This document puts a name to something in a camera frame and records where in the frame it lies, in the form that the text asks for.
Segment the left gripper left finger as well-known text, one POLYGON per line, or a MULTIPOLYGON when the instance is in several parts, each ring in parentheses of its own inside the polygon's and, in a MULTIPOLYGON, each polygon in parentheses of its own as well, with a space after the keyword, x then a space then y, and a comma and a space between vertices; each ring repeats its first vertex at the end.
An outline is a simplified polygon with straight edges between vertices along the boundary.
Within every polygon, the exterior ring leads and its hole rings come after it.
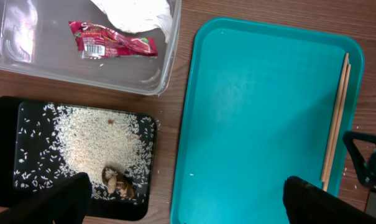
POLYGON ((82 223, 89 210, 92 185, 80 172, 58 186, 0 213, 0 224, 82 223))

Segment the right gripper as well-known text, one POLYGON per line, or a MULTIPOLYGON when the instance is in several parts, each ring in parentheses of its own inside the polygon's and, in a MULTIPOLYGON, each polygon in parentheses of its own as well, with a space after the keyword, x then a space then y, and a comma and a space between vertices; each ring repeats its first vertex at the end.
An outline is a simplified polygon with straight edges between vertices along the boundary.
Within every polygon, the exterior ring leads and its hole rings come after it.
POLYGON ((376 136, 346 131, 342 140, 351 156, 358 181, 371 192, 376 193, 376 136), (375 145, 368 160, 364 159, 354 140, 365 141, 375 145))

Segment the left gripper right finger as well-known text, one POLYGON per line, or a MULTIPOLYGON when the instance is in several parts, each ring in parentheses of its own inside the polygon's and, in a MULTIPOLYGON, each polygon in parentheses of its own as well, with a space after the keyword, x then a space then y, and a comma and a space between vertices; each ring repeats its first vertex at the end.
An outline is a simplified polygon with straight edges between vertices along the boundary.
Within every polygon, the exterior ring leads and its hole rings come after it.
POLYGON ((287 178, 283 204, 290 224, 376 224, 376 218, 297 177, 287 178))

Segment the brown food scrap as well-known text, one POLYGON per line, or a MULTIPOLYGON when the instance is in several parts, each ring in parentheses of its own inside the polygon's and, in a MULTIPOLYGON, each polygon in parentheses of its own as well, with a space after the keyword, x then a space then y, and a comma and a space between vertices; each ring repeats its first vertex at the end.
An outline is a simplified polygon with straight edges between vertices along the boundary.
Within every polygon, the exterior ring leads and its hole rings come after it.
POLYGON ((122 173, 111 166, 105 166, 102 170, 103 184, 108 188, 108 193, 119 191, 121 198, 132 199, 135 190, 132 182, 122 173))

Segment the red snack wrapper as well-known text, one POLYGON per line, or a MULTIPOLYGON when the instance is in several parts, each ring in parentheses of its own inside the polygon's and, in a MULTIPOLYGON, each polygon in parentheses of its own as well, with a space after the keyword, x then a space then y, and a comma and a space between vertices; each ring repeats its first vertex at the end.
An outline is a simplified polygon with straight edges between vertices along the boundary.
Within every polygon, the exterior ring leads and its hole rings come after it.
POLYGON ((157 57, 155 40, 126 37, 110 28, 90 22, 70 21, 69 27, 82 58, 157 57))

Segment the white napkin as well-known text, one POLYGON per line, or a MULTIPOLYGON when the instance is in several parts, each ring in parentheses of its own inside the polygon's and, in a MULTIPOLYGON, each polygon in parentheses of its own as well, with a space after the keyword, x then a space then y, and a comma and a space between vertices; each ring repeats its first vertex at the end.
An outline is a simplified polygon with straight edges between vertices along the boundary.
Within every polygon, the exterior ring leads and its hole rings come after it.
POLYGON ((167 0, 91 0, 117 29, 130 34, 159 28, 167 44, 173 18, 167 0))

